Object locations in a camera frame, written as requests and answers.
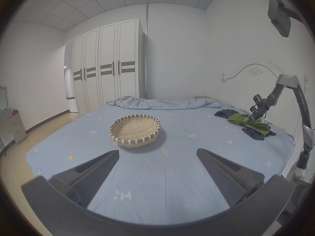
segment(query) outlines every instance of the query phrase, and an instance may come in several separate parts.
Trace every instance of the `woven basket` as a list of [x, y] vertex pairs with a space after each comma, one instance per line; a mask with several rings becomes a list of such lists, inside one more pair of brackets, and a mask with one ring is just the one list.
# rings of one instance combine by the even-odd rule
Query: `woven basket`
[[161, 131], [160, 121], [148, 115], [131, 115], [116, 120], [109, 135], [120, 146], [141, 147], [154, 142]]

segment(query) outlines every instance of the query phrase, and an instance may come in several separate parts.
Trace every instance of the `basket rim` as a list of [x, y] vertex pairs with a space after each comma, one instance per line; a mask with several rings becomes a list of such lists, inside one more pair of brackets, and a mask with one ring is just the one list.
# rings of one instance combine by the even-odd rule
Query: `basket rim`
[[[112, 129], [114, 128], [114, 126], [120, 122], [121, 120], [124, 120], [124, 119], [128, 119], [128, 118], [136, 118], [136, 117], [147, 117], [147, 118], [150, 118], [150, 119], [153, 119], [157, 124], [158, 124], [158, 128], [157, 130], [150, 134], [149, 136], [146, 136], [146, 137], [143, 137], [143, 138], [140, 138], [140, 139], [132, 139], [132, 140], [124, 140], [124, 139], [119, 139], [118, 137], [114, 136], [113, 133], [112, 133]], [[114, 142], [116, 143], [119, 143], [119, 144], [141, 144], [141, 143], [144, 143], [148, 140], [151, 140], [153, 139], [154, 137], [157, 137], [159, 135], [161, 131], [161, 122], [154, 116], [150, 116], [150, 115], [130, 115], [130, 116], [124, 116], [124, 117], [121, 117], [119, 118], [118, 120], [116, 120], [113, 124], [110, 125], [109, 127], [109, 135], [111, 136], [111, 138], [113, 139]]]

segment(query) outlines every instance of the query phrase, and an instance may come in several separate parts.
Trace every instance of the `bed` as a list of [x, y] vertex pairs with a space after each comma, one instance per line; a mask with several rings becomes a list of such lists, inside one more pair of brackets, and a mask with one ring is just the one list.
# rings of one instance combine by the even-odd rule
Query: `bed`
[[[254, 140], [241, 126], [214, 116], [227, 108], [247, 112], [253, 105], [252, 97], [256, 93], [266, 97], [279, 74], [267, 62], [249, 63], [230, 75], [221, 73], [220, 104], [216, 107], [139, 110], [103, 106], [49, 136], [30, 150], [26, 159], [34, 175], [50, 179], [118, 149], [120, 159], [89, 204], [89, 210], [146, 225], [171, 225], [210, 217], [229, 206], [196, 156], [198, 148], [264, 174], [265, 182], [274, 174], [281, 175], [293, 152], [300, 120], [294, 95], [286, 90], [266, 119], [277, 135], [264, 141]], [[284, 117], [279, 118], [277, 111], [283, 109]], [[154, 143], [125, 148], [111, 140], [109, 126], [118, 118], [133, 114], [152, 115], [160, 120], [162, 129]]]

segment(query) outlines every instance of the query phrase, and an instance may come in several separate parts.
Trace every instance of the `carved floral ornament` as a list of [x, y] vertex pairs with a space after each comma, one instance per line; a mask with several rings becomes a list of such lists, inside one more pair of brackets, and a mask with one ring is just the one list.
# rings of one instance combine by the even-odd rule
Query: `carved floral ornament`
[[249, 70], [248, 73], [252, 74], [253, 76], [256, 76], [257, 74], [261, 74], [262, 70], [259, 70], [257, 68], [253, 68], [253, 69]]

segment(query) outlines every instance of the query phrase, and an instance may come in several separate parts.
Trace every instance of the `wardrobe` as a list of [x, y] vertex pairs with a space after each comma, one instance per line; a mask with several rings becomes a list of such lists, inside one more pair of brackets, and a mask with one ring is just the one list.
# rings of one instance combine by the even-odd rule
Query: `wardrobe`
[[80, 115], [124, 96], [144, 97], [139, 19], [93, 29], [73, 41], [73, 84]]

